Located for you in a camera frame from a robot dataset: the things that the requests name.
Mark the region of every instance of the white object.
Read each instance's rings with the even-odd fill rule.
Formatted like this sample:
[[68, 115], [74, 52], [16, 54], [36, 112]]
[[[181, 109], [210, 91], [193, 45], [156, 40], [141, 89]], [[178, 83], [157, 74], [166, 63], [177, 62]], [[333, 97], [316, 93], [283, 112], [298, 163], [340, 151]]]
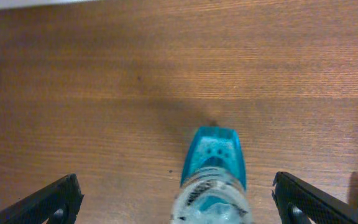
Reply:
[[11, 9], [27, 6], [41, 6], [48, 4], [66, 4], [72, 2], [83, 2], [89, 0], [0, 0], [0, 9]]

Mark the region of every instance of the wood grain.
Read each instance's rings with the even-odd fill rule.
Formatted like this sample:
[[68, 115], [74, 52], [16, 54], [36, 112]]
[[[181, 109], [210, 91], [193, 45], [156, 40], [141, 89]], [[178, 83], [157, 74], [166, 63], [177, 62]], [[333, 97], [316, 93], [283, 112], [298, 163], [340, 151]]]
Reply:
[[239, 132], [256, 223], [280, 223], [280, 170], [354, 206], [358, 1], [0, 11], [0, 210], [75, 172], [78, 223], [168, 223], [213, 121]]

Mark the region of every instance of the clear plastic bottle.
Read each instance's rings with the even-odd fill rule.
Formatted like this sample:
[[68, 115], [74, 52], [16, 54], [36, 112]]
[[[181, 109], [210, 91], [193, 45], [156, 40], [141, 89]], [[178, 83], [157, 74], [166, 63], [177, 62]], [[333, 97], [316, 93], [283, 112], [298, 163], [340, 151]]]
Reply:
[[245, 164], [234, 130], [198, 130], [186, 157], [171, 223], [252, 223]]

